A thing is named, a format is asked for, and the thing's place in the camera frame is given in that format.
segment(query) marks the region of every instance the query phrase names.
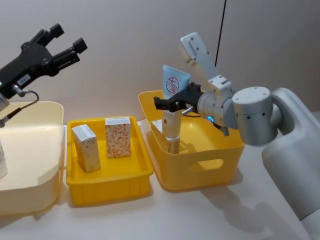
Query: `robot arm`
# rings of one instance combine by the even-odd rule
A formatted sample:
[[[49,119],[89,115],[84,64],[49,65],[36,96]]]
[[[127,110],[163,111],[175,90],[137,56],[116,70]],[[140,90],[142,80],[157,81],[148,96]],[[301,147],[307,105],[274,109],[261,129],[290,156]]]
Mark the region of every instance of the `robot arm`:
[[[204,77],[206,92],[191,83],[168,100],[155,97],[155,107],[171,112],[187,109],[182,114],[198,113],[225,136],[228,128],[239,129],[244,143],[268,144],[262,151],[266,170],[312,239],[320,240],[320,122],[286,88],[271,93],[256,86],[235,93],[218,74],[197,33],[183,37],[181,43],[187,62]],[[274,140],[278,129],[283,136]]]
[[[36,101],[38,101],[37,93],[27,89],[23,90],[23,88],[41,76],[53,77],[60,70],[80,61],[78,54],[87,49],[87,45],[82,38],[79,38],[71,47],[57,55],[52,56],[47,50],[47,44],[63,33],[60,24],[54,25],[49,31],[40,30],[30,41],[22,44],[21,53],[17,58],[0,69],[0,111],[9,105],[8,99],[15,94],[24,97],[27,93],[34,93],[37,96]],[[5,118],[0,119],[0,128],[3,128],[5,122],[23,108],[18,108]]]
[[[249,87],[235,93],[232,83],[218,73],[210,52],[196,32],[181,38],[181,49],[186,62],[196,67],[202,76],[206,92],[201,91],[200,85],[194,90],[195,84],[191,83],[188,89],[168,100],[155,97],[157,109],[171,112],[187,109],[184,115],[195,112],[211,121],[225,136],[229,135],[228,128],[239,129],[241,139],[249,145],[264,145],[277,136],[281,111],[272,103],[267,88]]]

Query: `white cylinder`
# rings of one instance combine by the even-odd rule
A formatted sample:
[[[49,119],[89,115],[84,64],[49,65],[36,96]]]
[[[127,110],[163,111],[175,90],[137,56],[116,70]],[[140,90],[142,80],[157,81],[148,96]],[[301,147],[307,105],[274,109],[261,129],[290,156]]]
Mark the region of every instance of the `white cylinder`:
[[[8,173],[8,167],[6,163],[6,158],[4,154],[4,150],[2,148],[2,144],[0,141],[0,178],[3,178]]]
[[[269,89],[261,86],[245,88],[233,95],[232,102],[244,143],[259,146],[276,138],[278,129],[271,123],[273,103]]]

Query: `bin handle hole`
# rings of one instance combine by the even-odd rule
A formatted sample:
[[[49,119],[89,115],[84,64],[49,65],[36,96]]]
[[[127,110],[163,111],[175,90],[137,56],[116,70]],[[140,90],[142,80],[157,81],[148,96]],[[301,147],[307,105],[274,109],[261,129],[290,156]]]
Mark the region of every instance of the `bin handle hole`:
[[[224,161],[221,158],[211,159],[205,161],[197,161],[190,166],[190,170],[193,172],[203,172],[213,169],[219,169],[224,164]]]

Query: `gray wall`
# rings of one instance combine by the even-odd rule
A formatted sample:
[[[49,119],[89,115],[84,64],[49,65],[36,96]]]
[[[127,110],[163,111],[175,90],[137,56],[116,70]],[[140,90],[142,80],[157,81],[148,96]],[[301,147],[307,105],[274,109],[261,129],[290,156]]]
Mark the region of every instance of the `gray wall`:
[[[217,67],[238,90],[286,87],[320,110],[320,1],[227,0]]]
[[[223,5],[222,0],[2,0],[0,66],[38,30],[60,23],[65,34],[48,45],[52,54],[79,37],[88,50],[80,62],[28,88],[41,100],[61,103],[65,121],[139,117],[138,95],[162,88],[163,64],[193,73],[178,50],[181,37],[198,31],[215,56]]]
[[[65,34],[48,45],[52,54],[79,37],[88,50],[80,62],[28,88],[41,100],[61,103],[65,122],[140,117],[138,94],[161,89],[163,64],[200,82],[178,44],[181,37],[199,32],[215,57],[223,6],[223,0],[2,0],[0,66],[39,29],[60,23]],[[319,13],[315,0],[227,0],[218,70],[238,90],[287,87],[312,110],[320,110]]]

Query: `red logo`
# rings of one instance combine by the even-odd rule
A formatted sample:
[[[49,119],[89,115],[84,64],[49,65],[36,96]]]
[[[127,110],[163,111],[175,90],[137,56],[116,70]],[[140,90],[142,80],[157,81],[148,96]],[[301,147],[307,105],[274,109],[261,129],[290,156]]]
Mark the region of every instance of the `red logo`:
[[[176,94],[179,90],[179,81],[174,76],[171,76],[166,81],[165,86],[169,93]]]

